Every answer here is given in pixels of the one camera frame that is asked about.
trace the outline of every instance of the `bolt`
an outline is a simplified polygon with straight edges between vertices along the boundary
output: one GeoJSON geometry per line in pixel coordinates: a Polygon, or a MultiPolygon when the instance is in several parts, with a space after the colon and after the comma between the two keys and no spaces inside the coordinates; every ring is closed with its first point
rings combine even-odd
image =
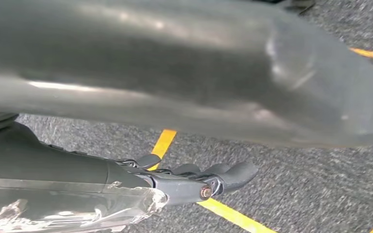
{"type": "Polygon", "coordinates": [[[207,200],[212,196],[212,188],[208,185],[201,188],[201,199],[207,200]]]}

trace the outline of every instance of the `clear plastic film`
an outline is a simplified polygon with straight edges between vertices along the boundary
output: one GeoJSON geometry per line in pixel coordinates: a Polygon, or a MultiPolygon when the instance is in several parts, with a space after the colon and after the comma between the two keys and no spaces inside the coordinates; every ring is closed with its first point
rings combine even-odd
{"type": "Polygon", "coordinates": [[[120,231],[167,203],[147,187],[0,179],[0,233],[120,231]]]}

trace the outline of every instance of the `gray carpet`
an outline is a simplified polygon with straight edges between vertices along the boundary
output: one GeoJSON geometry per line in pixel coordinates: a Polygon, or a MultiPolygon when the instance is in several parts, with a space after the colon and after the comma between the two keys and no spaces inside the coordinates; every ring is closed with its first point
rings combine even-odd
{"type": "MultiPolygon", "coordinates": [[[[373,50],[373,0],[317,0],[303,17],[348,46],[373,50]]],[[[136,158],[150,152],[161,131],[42,116],[22,116],[19,121],[47,143],[110,158],[136,158]]],[[[373,146],[269,148],[179,133],[163,166],[197,163],[204,168],[240,161],[258,164],[259,175],[247,187],[220,200],[273,230],[367,233],[373,228],[373,146]]],[[[245,232],[196,204],[168,207],[126,231],[245,232]]]]}

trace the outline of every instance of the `hex bolt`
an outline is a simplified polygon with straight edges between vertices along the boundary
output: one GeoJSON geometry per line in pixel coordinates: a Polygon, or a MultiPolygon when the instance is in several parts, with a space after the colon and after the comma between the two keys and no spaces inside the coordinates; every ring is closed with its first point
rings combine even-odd
{"type": "Polygon", "coordinates": [[[201,199],[207,200],[212,196],[212,188],[208,185],[205,185],[201,188],[201,199]]]}

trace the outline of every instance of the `plastic wrap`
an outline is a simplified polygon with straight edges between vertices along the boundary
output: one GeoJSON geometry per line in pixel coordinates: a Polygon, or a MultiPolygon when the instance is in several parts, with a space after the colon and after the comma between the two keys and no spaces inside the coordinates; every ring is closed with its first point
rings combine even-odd
{"type": "Polygon", "coordinates": [[[0,179],[0,233],[119,231],[167,203],[153,188],[0,179]]]}

